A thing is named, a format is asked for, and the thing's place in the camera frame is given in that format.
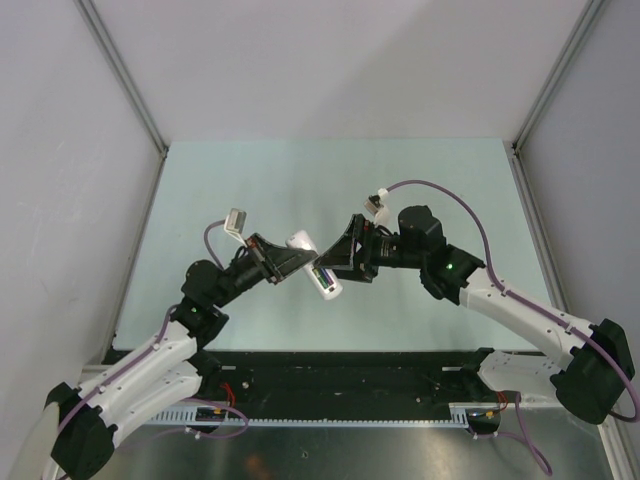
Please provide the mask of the blue purple AAA battery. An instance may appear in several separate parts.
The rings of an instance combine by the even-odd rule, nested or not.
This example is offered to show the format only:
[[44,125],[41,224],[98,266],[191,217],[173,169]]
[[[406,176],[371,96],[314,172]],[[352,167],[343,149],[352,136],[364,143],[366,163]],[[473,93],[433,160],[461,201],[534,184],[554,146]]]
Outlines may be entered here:
[[332,292],[337,288],[337,280],[330,269],[318,268],[317,277],[323,290]]

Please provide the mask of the white remote control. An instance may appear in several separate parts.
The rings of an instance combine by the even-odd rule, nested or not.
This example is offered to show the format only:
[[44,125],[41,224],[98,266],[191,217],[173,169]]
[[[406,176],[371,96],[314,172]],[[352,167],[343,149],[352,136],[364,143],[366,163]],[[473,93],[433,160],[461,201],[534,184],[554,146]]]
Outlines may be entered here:
[[[309,236],[309,234],[305,230],[299,230],[299,231],[295,232],[293,235],[291,235],[286,240],[286,245],[288,247],[296,248],[296,249],[314,250],[317,253],[317,247],[316,247],[315,243],[313,242],[313,240],[311,239],[311,237]],[[333,272],[334,277],[337,280],[337,288],[332,292],[328,292],[326,290],[323,290],[321,288],[321,286],[318,284],[318,282],[316,280],[316,277],[312,273],[312,269],[313,268],[319,268],[319,267],[316,267],[314,265],[314,263],[311,262],[311,263],[307,264],[306,266],[304,266],[304,271],[305,271],[306,275],[308,276],[308,278],[311,280],[312,284],[318,290],[318,292],[321,295],[321,297],[324,300],[327,300],[327,301],[333,300],[336,297],[338,297],[343,291],[343,286],[339,282],[337,277],[335,276],[334,272],[330,269]]]

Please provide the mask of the green AAA battery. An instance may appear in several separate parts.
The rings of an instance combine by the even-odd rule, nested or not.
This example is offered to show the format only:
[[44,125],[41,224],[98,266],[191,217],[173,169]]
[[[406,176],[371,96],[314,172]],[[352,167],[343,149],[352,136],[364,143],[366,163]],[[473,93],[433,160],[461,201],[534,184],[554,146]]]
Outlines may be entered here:
[[331,277],[324,269],[313,268],[312,273],[323,290],[328,290],[333,285]]

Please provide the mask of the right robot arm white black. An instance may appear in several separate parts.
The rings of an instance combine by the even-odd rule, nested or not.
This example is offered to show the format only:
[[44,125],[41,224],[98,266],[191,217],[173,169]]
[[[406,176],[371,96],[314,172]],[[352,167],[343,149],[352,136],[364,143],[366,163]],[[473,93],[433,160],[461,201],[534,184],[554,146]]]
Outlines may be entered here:
[[487,262],[447,242],[441,222],[426,206],[398,215],[390,234],[361,214],[316,261],[342,280],[370,283],[382,267],[415,269],[435,299],[481,313],[546,356],[540,367],[517,377],[498,369],[495,353],[463,373],[461,388],[473,401],[496,390],[529,391],[556,398],[577,418],[599,425],[635,375],[624,329],[610,319],[593,324],[545,306],[509,287]]

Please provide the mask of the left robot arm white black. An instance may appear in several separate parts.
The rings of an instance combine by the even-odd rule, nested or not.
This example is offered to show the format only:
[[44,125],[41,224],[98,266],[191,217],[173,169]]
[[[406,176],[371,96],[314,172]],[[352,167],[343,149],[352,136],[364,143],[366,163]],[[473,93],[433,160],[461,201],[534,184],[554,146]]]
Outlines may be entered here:
[[262,281],[281,283],[318,256],[303,232],[283,246],[253,234],[242,247],[226,268],[210,260],[191,264],[181,301],[143,345],[90,380],[49,392],[47,403],[59,407],[50,458],[65,477],[92,478],[127,436],[170,405],[214,397],[221,376],[201,352],[228,321],[222,307]]

